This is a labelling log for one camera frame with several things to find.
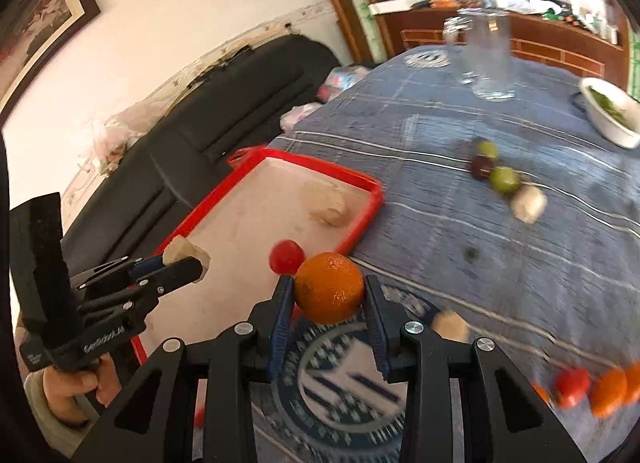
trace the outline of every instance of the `finger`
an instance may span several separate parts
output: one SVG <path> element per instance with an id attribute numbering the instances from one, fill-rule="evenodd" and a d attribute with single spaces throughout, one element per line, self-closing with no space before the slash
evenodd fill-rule
<path id="1" fill-rule="evenodd" d="M 98 379 L 91 371 L 63 373 L 49 366 L 44 370 L 42 386 L 47 399 L 62 399 L 93 391 L 98 386 Z"/>
<path id="2" fill-rule="evenodd" d="M 121 389 L 116 367 L 107 353 L 100 357 L 100 366 L 95 370 L 95 374 L 98 377 L 95 398 L 107 407 Z"/>

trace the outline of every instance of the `framed picture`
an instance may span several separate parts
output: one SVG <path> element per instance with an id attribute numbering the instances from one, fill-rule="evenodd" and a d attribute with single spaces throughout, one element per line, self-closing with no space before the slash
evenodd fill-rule
<path id="1" fill-rule="evenodd" d="M 95 0 L 38 2 L 0 42 L 0 116 L 11 112 L 47 60 L 99 13 Z"/>

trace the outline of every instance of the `human hand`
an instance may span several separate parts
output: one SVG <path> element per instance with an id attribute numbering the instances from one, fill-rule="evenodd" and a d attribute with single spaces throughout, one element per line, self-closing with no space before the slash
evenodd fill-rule
<path id="1" fill-rule="evenodd" d="M 113 360 L 104 354 L 98 360 L 99 367 L 94 371 L 63 373 L 54 366 L 44 370 L 42 387 L 47 405 L 53 415 L 68 425 L 80 425 L 88 418 L 80 410 L 74 396 L 95 391 L 96 399 L 105 407 L 120 392 L 120 380 Z"/>

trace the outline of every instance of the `glass pitcher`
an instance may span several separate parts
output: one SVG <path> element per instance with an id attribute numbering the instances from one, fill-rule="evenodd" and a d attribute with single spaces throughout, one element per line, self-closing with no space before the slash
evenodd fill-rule
<path id="1" fill-rule="evenodd" d="M 476 96 L 504 100 L 515 96 L 511 59 L 511 20 L 507 12 L 491 8 L 462 8 L 445 21 L 442 35 L 449 62 L 462 84 Z M 464 32 L 466 46 L 457 46 Z"/>

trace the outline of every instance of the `tray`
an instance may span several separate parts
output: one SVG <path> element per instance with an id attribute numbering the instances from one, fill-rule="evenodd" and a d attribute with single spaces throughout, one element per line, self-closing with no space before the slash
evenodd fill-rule
<path id="1" fill-rule="evenodd" d="M 353 214 L 344 228 L 309 218 L 300 198 L 308 180 L 340 188 Z M 206 277 L 160 299 L 146 331 L 132 339 L 140 363 L 166 338 L 187 344 L 210 339 L 245 320 L 256 302 L 271 297 L 278 276 L 269 268 L 271 248 L 293 239 L 307 257 L 347 254 L 383 202 L 380 182 L 354 170 L 297 154 L 258 148 L 248 154 L 166 239 L 188 237 L 211 256 Z"/>

